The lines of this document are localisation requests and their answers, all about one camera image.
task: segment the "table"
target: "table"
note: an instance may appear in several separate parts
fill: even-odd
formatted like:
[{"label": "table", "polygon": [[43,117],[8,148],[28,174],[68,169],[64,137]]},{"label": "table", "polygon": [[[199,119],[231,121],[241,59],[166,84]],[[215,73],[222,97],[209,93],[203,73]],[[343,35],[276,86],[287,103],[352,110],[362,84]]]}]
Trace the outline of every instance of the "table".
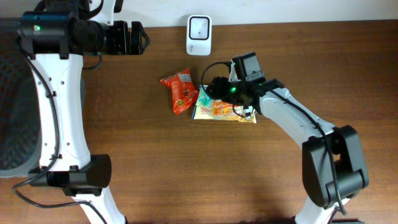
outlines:
[{"label": "table", "polygon": [[[84,71],[85,136],[92,154],[109,154],[111,191],[130,223],[238,223],[290,218],[307,196],[301,152],[272,121],[258,124],[175,116],[160,79],[187,67],[198,84],[207,65],[250,51],[268,79],[361,138],[370,185],[346,205],[366,223],[398,220],[398,21],[214,26],[209,57],[189,56],[184,27],[146,29],[141,56],[104,56]],[[96,57],[85,57],[85,66]],[[228,76],[223,67],[208,73]],[[0,223],[88,223],[80,207],[43,210],[0,180]],[[61,190],[27,187],[42,203],[72,201]]]}]

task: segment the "red snack bag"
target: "red snack bag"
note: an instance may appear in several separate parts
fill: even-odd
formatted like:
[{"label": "red snack bag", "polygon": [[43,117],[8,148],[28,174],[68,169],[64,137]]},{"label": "red snack bag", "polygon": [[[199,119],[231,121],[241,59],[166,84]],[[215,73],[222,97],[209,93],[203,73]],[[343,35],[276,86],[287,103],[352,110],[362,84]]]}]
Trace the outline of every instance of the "red snack bag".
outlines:
[{"label": "red snack bag", "polygon": [[173,111],[175,115],[187,110],[196,103],[199,91],[195,90],[191,80],[189,68],[182,72],[160,80],[164,85],[172,89]]}]

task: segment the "white wall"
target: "white wall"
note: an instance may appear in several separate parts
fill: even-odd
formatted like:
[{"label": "white wall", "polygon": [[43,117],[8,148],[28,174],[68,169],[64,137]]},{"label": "white wall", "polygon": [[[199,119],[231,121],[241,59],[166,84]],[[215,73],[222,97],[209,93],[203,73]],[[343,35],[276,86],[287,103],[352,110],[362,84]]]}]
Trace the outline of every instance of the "white wall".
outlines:
[{"label": "white wall", "polygon": [[[20,17],[37,2],[0,0],[0,17]],[[190,14],[209,15],[214,25],[398,19],[398,0],[124,0],[115,20],[185,26]]]}]

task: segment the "food package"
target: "food package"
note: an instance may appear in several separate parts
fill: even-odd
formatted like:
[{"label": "food package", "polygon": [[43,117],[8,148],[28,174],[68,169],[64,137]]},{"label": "food package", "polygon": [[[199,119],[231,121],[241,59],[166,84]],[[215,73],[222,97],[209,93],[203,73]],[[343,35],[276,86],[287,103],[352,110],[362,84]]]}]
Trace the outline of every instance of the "food package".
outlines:
[{"label": "food package", "polygon": [[[251,109],[244,110],[243,106],[234,106],[238,114],[250,113]],[[233,111],[232,104],[222,102],[221,100],[212,100],[201,88],[198,101],[193,110],[192,119],[220,119],[227,121],[239,121],[248,123],[257,123],[257,112],[254,110],[250,116],[243,118]]]},{"label": "food package", "polygon": [[189,68],[182,72],[160,80],[164,85],[172,89],[173,111],[176,115],[187,110],[198,99],[198,90],[192,83]]}]

